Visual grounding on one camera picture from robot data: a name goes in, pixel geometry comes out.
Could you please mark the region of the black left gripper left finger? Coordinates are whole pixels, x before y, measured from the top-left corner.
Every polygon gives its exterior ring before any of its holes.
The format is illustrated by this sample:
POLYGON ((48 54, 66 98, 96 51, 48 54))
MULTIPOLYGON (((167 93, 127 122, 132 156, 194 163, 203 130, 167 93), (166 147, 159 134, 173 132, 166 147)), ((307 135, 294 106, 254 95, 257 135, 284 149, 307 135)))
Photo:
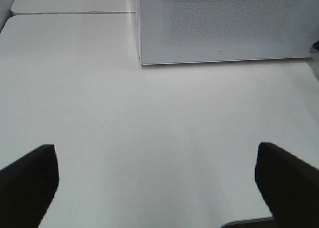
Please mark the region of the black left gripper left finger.
POLYGON ((54 145, 32 150, 0 171, 0 226, 37 228, 59 185, 54 145))

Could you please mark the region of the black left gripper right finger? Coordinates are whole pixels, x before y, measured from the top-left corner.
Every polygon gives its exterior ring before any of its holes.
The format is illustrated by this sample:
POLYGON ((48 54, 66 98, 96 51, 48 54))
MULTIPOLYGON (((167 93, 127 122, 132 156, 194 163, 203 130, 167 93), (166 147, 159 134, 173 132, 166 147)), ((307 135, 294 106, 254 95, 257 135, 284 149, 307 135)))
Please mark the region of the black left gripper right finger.
POLYGON ((255 166, 257 187, 280 228, 319 226, 319 171, 283 148, 262 142, 255 166))

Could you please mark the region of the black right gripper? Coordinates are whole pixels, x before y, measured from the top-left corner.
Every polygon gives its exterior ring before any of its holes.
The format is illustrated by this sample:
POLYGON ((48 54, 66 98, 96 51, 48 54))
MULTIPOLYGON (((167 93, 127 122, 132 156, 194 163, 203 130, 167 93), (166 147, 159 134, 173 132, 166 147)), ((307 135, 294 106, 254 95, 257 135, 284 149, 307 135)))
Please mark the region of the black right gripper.
POLYGON ((310 52, 319 52, 319 41, 315 42, 311 49, 310 49, 310 52))

